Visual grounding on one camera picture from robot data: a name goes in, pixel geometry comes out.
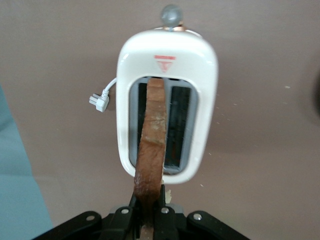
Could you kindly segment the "brown bread slice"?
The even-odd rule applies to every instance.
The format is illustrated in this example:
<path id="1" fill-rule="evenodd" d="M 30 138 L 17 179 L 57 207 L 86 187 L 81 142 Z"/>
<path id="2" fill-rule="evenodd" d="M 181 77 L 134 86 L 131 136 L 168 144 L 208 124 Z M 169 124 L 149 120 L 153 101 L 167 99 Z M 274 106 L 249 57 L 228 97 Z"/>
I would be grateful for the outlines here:
<path id="1" fill-rule="evenodd" d="M 167 108 L 165 83 L 150 78 L 146 85 L 146 107 L 135 166 L 133 193 L 141 204 L 142 228 L 138 240 L 151 240 L 154 204 L 160 198 L 166 156 Z"/>

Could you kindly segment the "white toaster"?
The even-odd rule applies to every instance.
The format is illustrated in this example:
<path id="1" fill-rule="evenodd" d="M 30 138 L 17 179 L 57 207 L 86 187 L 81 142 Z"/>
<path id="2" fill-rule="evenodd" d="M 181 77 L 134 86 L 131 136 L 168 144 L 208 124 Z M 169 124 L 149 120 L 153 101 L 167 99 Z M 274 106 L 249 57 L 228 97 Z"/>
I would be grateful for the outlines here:
<path id="1" fill-rule="evenodd" d="M 162 26 L 135 34 L 123 45 L 116 78 L 89 102 L 104 112 L 116 88 L 116 130 L 121 164 L 133 176 L 151 78 L 164 82 L 167 109 L 163 181 L 181 184 L 197 172 L 214 111 L 219 64 L 213 47 L 185 28 L 176 5 L 161 12 Z"/>

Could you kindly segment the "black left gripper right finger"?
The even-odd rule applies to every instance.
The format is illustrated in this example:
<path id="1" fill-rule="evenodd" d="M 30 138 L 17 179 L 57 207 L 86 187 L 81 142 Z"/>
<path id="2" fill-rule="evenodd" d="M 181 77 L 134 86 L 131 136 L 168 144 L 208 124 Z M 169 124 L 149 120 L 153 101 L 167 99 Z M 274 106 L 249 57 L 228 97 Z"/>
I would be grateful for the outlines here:
<path id="1" fill-rule="evenodd" d="M 162 185 L 154 209 L 153 240 L 250 240 L 203 210 L 176 212 L 166 204 L 165 190 Z"/>

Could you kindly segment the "brown table cover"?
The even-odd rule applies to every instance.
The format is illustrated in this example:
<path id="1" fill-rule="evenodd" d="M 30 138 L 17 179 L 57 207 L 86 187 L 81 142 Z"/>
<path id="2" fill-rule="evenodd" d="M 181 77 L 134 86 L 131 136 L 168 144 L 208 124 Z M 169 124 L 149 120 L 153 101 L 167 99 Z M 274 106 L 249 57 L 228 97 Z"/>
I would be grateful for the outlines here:
<path id="1" fill-rule="evenodd" d="M 115 91 L 104 113 L 89 97 L 168 4 L 219 62 L 202 163 L 172 201 L 251 240 L 320 240 L 320 0 L 0 0 L 0 85 L 53 224 L 130 199 Z"/>

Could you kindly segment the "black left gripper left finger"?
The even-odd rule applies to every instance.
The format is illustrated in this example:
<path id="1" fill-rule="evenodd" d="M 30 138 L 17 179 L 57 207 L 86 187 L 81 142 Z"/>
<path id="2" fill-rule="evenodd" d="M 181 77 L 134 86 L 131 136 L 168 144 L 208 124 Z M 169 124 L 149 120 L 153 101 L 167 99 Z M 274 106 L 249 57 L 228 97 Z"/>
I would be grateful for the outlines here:
<path id="1" fill-rule="evenodd" d="M 118 207 L 106 217 L 95 211 L 85 211 L 32 240 L 132 240 L 130 231 L 136 203 L 133 195 L 128 205 Z"/>

